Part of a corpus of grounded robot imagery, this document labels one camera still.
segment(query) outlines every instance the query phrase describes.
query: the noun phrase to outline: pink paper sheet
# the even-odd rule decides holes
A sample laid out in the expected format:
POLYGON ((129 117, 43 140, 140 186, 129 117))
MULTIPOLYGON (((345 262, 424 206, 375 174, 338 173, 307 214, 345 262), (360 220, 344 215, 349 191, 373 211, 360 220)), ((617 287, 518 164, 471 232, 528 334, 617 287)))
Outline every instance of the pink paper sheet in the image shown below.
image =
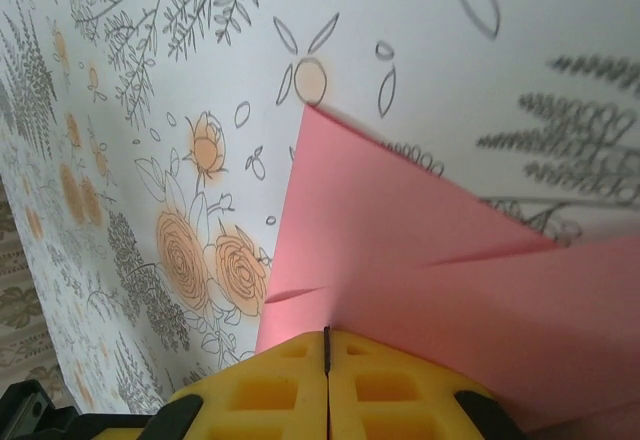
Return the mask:
POLYGON ((469 375, 527 430, 640 400, 640 240, 550 247, 307 110, 257 350, 331 324, 469 375))
POLYGON ((268 296, 352 273, 555 248, 384 147, 307 108, 268 296))

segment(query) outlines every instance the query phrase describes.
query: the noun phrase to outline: pink paper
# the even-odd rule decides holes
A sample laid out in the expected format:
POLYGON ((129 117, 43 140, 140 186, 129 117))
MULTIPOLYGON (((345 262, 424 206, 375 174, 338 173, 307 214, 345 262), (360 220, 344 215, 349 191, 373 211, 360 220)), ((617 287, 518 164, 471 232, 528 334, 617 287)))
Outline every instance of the pink paper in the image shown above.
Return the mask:
POLYGON ((307 110, 257 350, 331 324, 483 383, 527 430, 639 401, 640 239, 550 248, 307 110))
POLYGON ((305 109, 268 296, 417 267, 555 248, 469 192, 305 109))

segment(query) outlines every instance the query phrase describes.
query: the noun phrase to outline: folded pink paper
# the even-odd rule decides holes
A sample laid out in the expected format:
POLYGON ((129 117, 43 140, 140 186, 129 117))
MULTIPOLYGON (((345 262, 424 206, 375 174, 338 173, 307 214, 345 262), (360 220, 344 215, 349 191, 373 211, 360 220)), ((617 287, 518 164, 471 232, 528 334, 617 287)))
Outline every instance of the folded pink paper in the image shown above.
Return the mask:
POLYGON ((640 240, 551 247, 307 110, 257 350, 331 324, 470 376, 528 430, 640 400, 640 240))
POLYGON ((555 248, 447 180, 304 111, 268 295, 352 272, 555 248))

